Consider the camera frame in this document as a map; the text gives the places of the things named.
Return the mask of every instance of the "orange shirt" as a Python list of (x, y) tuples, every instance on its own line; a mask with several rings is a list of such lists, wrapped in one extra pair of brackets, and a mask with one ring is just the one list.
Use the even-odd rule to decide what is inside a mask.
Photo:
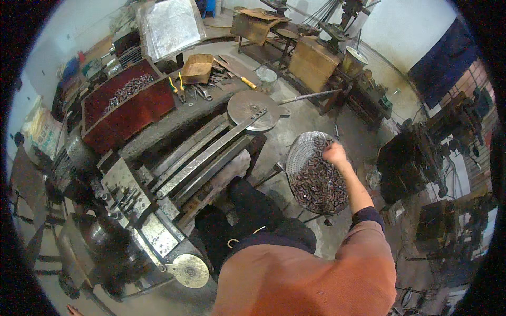
[(304, 250), (255, 245), (223, 265), (213, 315), (386, 315), (396, 271), (375, 221), (355, 225), (334, 261)]

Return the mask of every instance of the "dark sleeve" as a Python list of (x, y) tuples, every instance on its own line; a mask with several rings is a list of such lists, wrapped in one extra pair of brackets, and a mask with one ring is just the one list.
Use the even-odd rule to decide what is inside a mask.
[(383, 230), (383, 232), (385, 232), (385, 223), (383, 223), (383, 218), (378, 213), (378, 211), (376, 211), (376, 209), (372, 206), (364, 207), (360, 211), (356, 212), (355, 214), (353, 214), (351, 220), (352, 220), (352, 223), (350, 226), (350, 230), (353, 227), (355, 227), (356, 224), (358, 224), (362, 221), (372, 220), (372, 221), (377, 222), (381, 226), (381, 229)]

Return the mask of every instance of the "sack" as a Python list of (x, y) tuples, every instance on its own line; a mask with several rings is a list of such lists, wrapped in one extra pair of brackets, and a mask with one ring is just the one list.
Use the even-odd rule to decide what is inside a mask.
[[(61, 127), (62, 123), (54, 119), (51, 111), (42, 104), (42, 99), (37, 97), (33, 109), (25, 118), (21, 133), (32, 145), (54, 160), (56, 141)], [(66, 135), (67, 129), (65, 127), (61, 131), (58, 150), (63, 148)]]

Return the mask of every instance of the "red wooden crate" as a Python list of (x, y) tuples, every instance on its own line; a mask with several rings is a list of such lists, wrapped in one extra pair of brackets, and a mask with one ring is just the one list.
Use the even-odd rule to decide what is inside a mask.
[[(152, 75), (155, 82), (104, 114), (116, 90), (144, 74)], [(120, 148), (132, 135), (158, 121), (174, 107), (173, 93), (165, 79), (165, 74), (143, 59), (101, 84), (81, 103), (82, 139), (103, 155), (110, 149)]]

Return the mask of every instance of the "black pants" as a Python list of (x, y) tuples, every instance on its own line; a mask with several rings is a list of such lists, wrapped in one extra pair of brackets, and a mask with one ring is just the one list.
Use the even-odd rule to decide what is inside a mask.
[(311, 253), (315, 252), (314, 233), (299, 220), (285, 218), (276, 203), (255, 190), (249, 182), (236, 177), (230, 183), (229, 194), (239, 217), (236, 225), (231, 226), (225, 214), (212, 205), (203, 208), (195, 218), (195, 227), (216, 274), (219, 274), (232, 250), (227, 246), (227, 242), (232, 238), (242, 240), (263, 226), (265, 228), (262, 232), (273, 232), (296, 240), (303, 243)]

